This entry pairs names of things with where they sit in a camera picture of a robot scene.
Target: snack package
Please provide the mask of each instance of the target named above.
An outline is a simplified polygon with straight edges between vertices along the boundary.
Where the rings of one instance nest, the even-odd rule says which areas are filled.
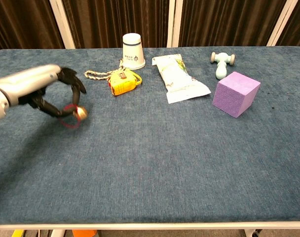
[[[180,54],[154,57],[152,65],[159,69],[169,104],[211,93],[207,86],[188,75]]]

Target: robotic arm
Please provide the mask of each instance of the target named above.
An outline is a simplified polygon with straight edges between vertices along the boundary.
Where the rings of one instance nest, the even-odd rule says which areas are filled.
[[[30,104],[53,117],[72,114],[76,111],[80,93],[86,93],[84,85],[75,75],[76,72],[69,68],[48,64],[0,78],[0,119],[5,117],[9,107],[24,104]],[[57,80],[71,85],[75,107],[60,111],[42,98],[46,87]]]

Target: foam cube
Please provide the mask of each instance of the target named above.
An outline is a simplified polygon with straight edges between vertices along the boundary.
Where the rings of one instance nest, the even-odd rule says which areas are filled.
[[[260,82],[233,72],[217,84],[213,105],[237,118],[249,108]]]

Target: white rope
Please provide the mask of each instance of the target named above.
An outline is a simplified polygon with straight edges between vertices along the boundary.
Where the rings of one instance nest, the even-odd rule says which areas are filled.
[[[109,80],[111,78],[111,75],[114,73],[114,72],[117,72],[117,71],[123,71],[125,70],[126,68],[122,65],[122,59],[120,60],[120,63],[119,63],[119,68],[116,69],[116,70],[113,70],[113,71],[109,71],[107,73],[100,73],[100,72],[95,72],[95,71],[86,71],[84,73],[84,76],[86,78],[89,78],[89,79],[92,79],[92,80]]]

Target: yellow tape measure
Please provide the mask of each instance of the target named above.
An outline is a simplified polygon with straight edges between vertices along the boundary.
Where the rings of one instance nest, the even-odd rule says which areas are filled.
[[[113,95],[121,95],[131,91],[135,89],[137,85],[142,83],[142,79],[138,74],[123,67],[122,60],[120,61],[119,68],[117,70],[109,71],[107,73],[86,71],[84,76],[92,80],[106,79],[109,82]]]
[[[119,70],[114,72],[109,79],[109,86],[112,89],[113,95],[121,95],[131,91],[140,85],[141,77],[129,69]]]

